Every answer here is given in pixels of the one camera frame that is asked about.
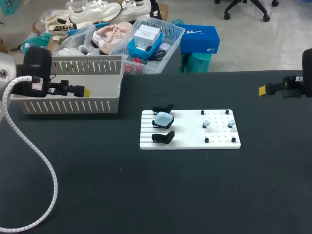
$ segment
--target black clip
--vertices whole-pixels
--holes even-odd
[[[175,132],[171,131],[167,135],[153,134],[152,140],[153,142],[157,142],[157,143],[169,144],[174,137],[175,137]]]
[[[153,112],[154,112],[154,115],[155,113],[158,113],[158,112],[166,112],[170,114],[173,108],[174,108],[173,104],[169,104],[166,108],[156,106],[156,107],[153,107]]]

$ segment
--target gray floor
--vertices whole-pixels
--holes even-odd
[[[167,21],[182,19],[186,24],[214,25],[220,47],[213,55],[210,72],[301,69],[302,52],[312,48],[312,3],[280,0],[271,7],[262,0],[271,21],[264,23],[262,13],[251,2],[233,8],[231,19],[223,19],[228,1],[159,0],[169,4]],[[0,36],[8,48],[16,47],[29,35],[32,23],[44,10],[64,8],[64,0],[21,0],[17,12],[4,19]],[[22,54],[14,58],[21,61]]]

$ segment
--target office chair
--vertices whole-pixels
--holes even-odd
[[[263,5],[259,2],[259,0],[250,0],[254,5],[256,5],[256,7],[258,7],[264,14],[263,16],[263,21],[264,22],[269,22],[270,21],[270,17],[268,16],[268,12],[267,10],[263,7]],[[220,0],[214,0],[215,4],[219,4]],[[231,10],[234,6],[236,6],[237,4],[239,4],[241,2],[241,0],[233,0],[232,3],[225,9],[224,11],[224,19],[225,20],[229,20],[231,18],[230,13],[228,12],[229,10]],[[273,0],[272,1],[272,6],[276,7],[278,6],[279,2],[277,0]]]

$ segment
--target pink shoe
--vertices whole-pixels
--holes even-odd
[[[123,38],[125,33],[120,31],[111,34],[108,38],[98,41],[99,46],[99,54],[100,55],[108,55],[116,44]]]
[[[131,28],[132,28],[132,24],[128,22],[122,22],[119,24],[105,26],[93,33],[91,44],[95,48],[98,48],[99,47],[98,41],[100,39],[105,40],[106,38],[110,37],[112,34],[116,32],[121,32],[123,34],[126,34]]]

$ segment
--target white sticker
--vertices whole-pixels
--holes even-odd
[[[39,78],[40,82],[39,83],[33,83],[32,84],[32,89],[34,90],[42,90],[42,83],[43,83],[43,78]]]

